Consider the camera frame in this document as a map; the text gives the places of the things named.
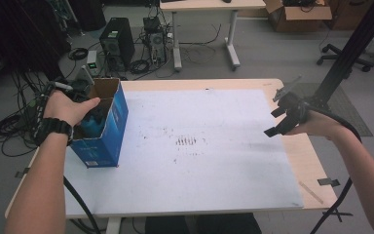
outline floor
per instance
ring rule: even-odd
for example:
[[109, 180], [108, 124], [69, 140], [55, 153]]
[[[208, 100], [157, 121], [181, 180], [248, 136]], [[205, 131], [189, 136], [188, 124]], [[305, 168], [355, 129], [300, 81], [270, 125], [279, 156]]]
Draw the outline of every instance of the floor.
[[[105, 15], [109, 19], [116, 16], [120, 8], [106, 7]], [[180, 26], [180, 38], [186, 42], [205, 42], [216, 36], [215, 28], [218, 25]], [[132, 28], [136, 37], [140, 28]], [[224, 35], [227, 35], [228, 26], [221, 27], [220, 36], [208, 44], [208, 47], [183, 45], [183, 69], [175, 73], [169, 62], [160, 70], [140, 78], [140, 75], [120, 74], [129, 80], [133, 79], [223, 79], [223, 78], [279, 78], [284, 83], [291, 82], [299, 75], [305, 83], [320, 83], [332, 65], [332, 61], [325, 61], [323, 65], [316, 65], [320, 56], [320, 44], [332, 43], [343, 47], [349, 40], [351, 31], [329, 31], [324, 25], [317, 32], [310, 33], [276, 33], [265, 19], [240, 19], [235, 34], [235, 47], [242, 66], [232, 71], [227, 52], [223, 46]], [[97, 33], [87, 32], [85, 36], [71, 34], [72, 46], [89, 47], [97, 42]], [[141, 47], [136, 45], [135, 56], [140, 57]], [[374, 60], [374, 47], [363, 55], [366, 59]], [[73, 62], [63, 58], [59, 66], [64, 74], [71, 71]], [[374, 69], [365, 73], [360, 67], [354, 67], [349, 79], [341, 84], [357, 112], [360, 114], [373, 136], [364, 137], [363, 143], [374, 155]], [[8, 71], [0, 73], [0, 120], [17, 110], [17, 90], [14, 87]], [[348, 178], [343, 162], [336, 148], [325, 138], [310, 136], [320, 161], [327, 175], [339, 179], [344, 184]], [[1, 152], [0, 143], [0, 233], [5, 225], [5, 210], [16, 191], [20, 179], [15, 177], [17, 172], [23, 171], [28, 165], [32, 153], [19, 157], [6, 157]], [[4, 151], [11, 154], [25, 152], [20, 138], [14, 138], [5, 144]], [[334, 188], [337, 195], [342, 186]], [[373, 233], [368, 224], [355, 189], [352, 188], [339, 212], [350, 213], [353, 216], [343, 216], [342, 222], [332, 215], [321, 227], [318, 233]], [[303, 212], [258, 212], [255, 213], [263, 233], [308, 233], [315, 226], [321, 216], [321, 211]], [[189, 226], [194, 231], [194, 217], [186, 217]], [[135, 228], [143, 232], [145, 217], [136, 217], [133, 220]], [[106, 219], [98, 220], [100, 227], [106, 226]], [[72, 223], [67, 222], [66, 233], [82, 233]], [[136, 233], [132, 226], [132, 218], [123, 221], [120, 233]]]

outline blue box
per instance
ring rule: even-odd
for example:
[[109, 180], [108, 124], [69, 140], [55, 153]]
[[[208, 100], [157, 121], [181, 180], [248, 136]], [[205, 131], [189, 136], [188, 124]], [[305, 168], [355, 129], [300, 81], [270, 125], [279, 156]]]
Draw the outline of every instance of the blue box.
[[74, 128], [71, 148], [88, 168], [117, 167], [129, 109], [120, 79], [93, 79], [90, 98], [99, 97], [106, 117], [100, 137], [85, 138], [79, 126]]

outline black chair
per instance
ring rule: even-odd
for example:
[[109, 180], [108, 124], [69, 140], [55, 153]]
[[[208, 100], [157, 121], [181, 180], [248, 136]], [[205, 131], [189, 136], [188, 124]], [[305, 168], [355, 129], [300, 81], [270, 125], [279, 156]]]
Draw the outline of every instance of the black chair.
[[[336, 48], [335, 46], [333, 46], [331, 44], [327, 44], [327, 46], [325, 46], [321, 49], [321, 51], [324, 52], [324, 53], [327, 53], [329, 50], [334, 52], [336, 55], [321, 56], [320, 59], [317, 61], [317, 65], [321, 65], [325, 59], [337, 59], [339, 57], [339, 55], [342, 53], [341, 50], [339, 50], [338, 48]], [[374, 63], [372, 63], [370, 61], [367, 61], [367, 60], [363, 60], [361, 58], [358, 58], [355, 62], [360, 64], [360, 65], [363, 65], [363, 67], [361, 69], [363, 72], [370, 71], [370, 68], [372, 68], [374, 66]]]

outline forearm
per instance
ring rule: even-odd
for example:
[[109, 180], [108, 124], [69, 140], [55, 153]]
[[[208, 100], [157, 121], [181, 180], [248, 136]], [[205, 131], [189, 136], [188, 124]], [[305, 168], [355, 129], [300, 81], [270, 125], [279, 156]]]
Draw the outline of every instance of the forearm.
[[347, 129], [332, 138], [354, 183], [360, 203], [374, 229], [374, 159]]
[[8, 215], [6, 233], [63, 233], [63, 168], [67, 135], [49, 134], [41, 144]]

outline white board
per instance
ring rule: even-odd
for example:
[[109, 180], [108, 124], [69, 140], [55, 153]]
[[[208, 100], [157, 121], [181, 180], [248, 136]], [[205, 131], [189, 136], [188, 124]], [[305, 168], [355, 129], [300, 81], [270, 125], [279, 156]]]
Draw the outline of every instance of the white board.
[[[118, 168], [87, 169], [68, 149], [65, 175], [98, 215], [293, 209], [303, 201], [261, 90], [125, 92]], [[82, 209], [66, 191], [67, 214]]]

